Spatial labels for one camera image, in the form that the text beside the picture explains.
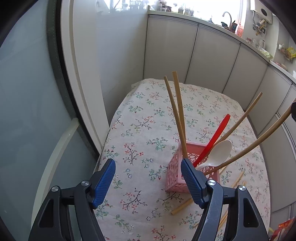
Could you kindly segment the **glass sliding door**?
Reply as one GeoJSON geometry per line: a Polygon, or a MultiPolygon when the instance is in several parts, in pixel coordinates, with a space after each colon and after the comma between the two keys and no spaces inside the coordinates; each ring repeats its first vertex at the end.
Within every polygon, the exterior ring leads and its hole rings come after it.
{"type": "Polygon", "coordinates": [[[96,1],[1,1],[1,240],[81,240],[78,206],[109,128],[96,1]]]}

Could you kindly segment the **snack bags pile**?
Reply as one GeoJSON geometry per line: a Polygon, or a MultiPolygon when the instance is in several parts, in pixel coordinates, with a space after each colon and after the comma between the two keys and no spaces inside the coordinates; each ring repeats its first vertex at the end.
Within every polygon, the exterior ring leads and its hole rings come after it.
{"type": "Polygon", "coordinates": [[[269,238],[270,241],[296,241],[295,217],[278,225],[278,229],[269,238]]]}

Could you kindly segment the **white plastic spoon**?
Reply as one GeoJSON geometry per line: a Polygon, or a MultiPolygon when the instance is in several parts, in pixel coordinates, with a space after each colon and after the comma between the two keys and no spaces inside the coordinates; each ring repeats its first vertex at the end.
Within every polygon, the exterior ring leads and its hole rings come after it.
{"type": "Polygon", "coordinates": [[[223,164],[228,156],[230,155],[230,152],[232,150],[232,142],[230,140],[224,140],[217,145],[213,147],[211,150],[208,159],[199,164],[196,167],[196,170],[200,171],[205,167],[217,167],[221,164],[223,164]]]}

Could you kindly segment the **red plastic spoon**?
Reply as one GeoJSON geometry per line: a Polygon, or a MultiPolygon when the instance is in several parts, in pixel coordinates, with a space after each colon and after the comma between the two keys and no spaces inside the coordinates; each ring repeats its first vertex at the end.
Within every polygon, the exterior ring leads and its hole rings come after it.
{"type": "Polygon", "coordinates": [[[222,134],[223,130],[226,128],[228,122],[230,120],[230,114],[226,114],[220,125],[218,126],[217,130],[215,131],[214,135],[212,136],[211,140],[208,142],[206,147],[203,149],[201,154],[198,156],[198,158],[194,161],[193,166],[197,167],[197,165],[206,157],[206,155],[210,152],[211,148],[215,144],[215,142],[218,140],[220,135],[222,134]]]}

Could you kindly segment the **countertop clutter items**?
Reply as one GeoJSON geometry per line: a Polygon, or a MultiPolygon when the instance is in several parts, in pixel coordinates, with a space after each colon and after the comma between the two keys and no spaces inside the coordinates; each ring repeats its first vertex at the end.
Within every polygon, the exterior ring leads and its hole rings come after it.
{"type": "Polygon", "coordinates": [[[164,1],[150,3],[144,76],[162,78],[177,70],[180,80],[215,84],[221,90],[234,67],[241,61],[237,75],[259,81],[271,62],[268,52],[224,28],[229,19],[212,15],[223,12],[223,1],[196,1],[201,9],[194,15],[167,11],[164,1]]]}

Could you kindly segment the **floral tablecloth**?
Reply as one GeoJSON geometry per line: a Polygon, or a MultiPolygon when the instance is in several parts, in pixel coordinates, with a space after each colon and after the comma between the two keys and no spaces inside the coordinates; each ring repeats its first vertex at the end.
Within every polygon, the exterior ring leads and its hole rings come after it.
{"type": "MultiPolygon", "coordinates": [[[[207,145],[226,114],[231,118],[223,135],[244,114],[238,102],[213,90],[180,83],[180,91],[188,141],[207,145]]],[[[232,142],[230,157],[256,139],[248,119],[244,119],[228,137],[232,142]]],[[[116,161],[107,196],[95,210],[106,240],[191,240],[202,209],[191,203],[171,215],[190,194],[165,191],[168,164],[178,142],[164,80],[145,79],[134,84],[113,117],[100,158],[100,167],[109,158],[116,161]]],[[[239,184],[246,182],[268,229],[269,181],[259,146],[227,166],[221,184],[230,187],[242,172],[239,184]]]]}

